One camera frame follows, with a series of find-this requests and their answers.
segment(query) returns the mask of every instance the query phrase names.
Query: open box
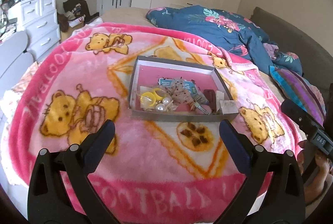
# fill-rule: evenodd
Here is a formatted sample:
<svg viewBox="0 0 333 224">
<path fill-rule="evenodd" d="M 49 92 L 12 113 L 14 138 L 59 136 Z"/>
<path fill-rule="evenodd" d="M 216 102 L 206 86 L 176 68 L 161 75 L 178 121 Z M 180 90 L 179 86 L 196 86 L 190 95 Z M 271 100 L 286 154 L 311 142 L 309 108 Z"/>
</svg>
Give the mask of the open box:
<svg viewBox="0 0 333 224">
<path fill-rule="evenodd" d="M 218 90 L 224 93 L 225 100 L 233 100 L 219 72 L 214 67 L 156 57 L 138 56 L 129 85 L 128 103 L 132 118 L 146 121 L 200 123 L 220 122 L 224 119 L 231 121 L 238 115 L 238 113 L 196 115 L 185 111 L 170 113 L 142 110 L 138 96 L 140 86 L 157 87 L 160 78 L 195 80 L 195 84 L 200 91 L 205 89 Z"/>
</svg>

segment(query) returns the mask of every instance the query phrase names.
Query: striped pillow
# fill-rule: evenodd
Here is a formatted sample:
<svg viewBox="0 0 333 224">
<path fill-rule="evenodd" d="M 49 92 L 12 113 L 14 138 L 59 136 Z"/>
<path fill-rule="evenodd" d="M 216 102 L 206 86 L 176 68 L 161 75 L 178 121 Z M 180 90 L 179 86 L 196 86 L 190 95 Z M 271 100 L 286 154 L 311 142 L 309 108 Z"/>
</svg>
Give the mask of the striped pillow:
<svg viewBox="0 0 333 224">
<path fill-rule="evenodd" d="M 325 103 L 317 87 L 287 69 L 270 66 L 269 72 L 287 98 L 314 117 L 318 123 L 323 124 L 326 114 Z"/>
</svg>

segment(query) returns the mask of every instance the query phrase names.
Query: gray upholstered headboard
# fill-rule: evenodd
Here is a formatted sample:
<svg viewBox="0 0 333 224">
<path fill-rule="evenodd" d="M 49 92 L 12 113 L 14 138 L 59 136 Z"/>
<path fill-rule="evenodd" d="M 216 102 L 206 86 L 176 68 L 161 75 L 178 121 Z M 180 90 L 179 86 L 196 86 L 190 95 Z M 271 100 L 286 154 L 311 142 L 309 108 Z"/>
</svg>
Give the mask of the gray upholstered headboard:
<svg viewBox="0 0 333 224">
<path fill-rule="evenodd" d="M 326 101 L 333 83 L 333 57 L 300 29 L 259 7 L 254 9 L 251 21 L 278 44 L 280 51 L 299 56 L 304 78 L 320 90 Z"/>
</svg>

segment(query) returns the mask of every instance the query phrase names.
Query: white dresser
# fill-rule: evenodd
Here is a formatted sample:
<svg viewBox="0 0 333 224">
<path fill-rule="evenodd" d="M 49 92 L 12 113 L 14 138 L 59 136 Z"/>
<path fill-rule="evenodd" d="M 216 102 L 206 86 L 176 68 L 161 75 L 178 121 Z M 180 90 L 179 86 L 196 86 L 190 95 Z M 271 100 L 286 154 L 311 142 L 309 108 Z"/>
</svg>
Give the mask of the white dresser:
<svg viewBox="0 0 333 224">
<path fill-rule="evenodd" d="M 59 44 L 56 0 L 24 0 L 8 10 L 8 18 L 17 18 L 17 31 L 29 38 L 27 51 L 42 61 Z"/>
</svg>

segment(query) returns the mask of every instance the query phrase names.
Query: screw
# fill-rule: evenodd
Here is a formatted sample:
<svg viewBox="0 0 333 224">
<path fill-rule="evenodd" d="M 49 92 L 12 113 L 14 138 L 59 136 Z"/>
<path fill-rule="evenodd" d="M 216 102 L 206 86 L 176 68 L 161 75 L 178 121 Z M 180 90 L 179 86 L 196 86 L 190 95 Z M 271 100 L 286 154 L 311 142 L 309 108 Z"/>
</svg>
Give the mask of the screw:
<svg viewBox="0 0 333 224">
<path fill-rule="evenodd" d="M 47 149 L 41 149 L 40 151 L 39 151 L 39 154 L 40 155 L 45 155 L 47 153 Z"/>
<path fill-rule="evenodd" d="M 75 152 L 77 151 L 79 148 L 79 146 L 77 144 L 73 144 L 69 149 L 72 151 L 72 152 Z"/>
<path fill-rule="evenodd" d="M 261 145 L 257 145 L 257 146 L 255 147 L 255 150 L 256 150 L 257 152 L 263 152 L 263 151 L 264 151 L 264 147 L 262 147 Z"/>
<path fill-rule="evenodd" d="M 292 151 L 290 151 L 290 150 L 287 150 L 287 155 L 294 156 L 294 153 Z"/>
</svg>

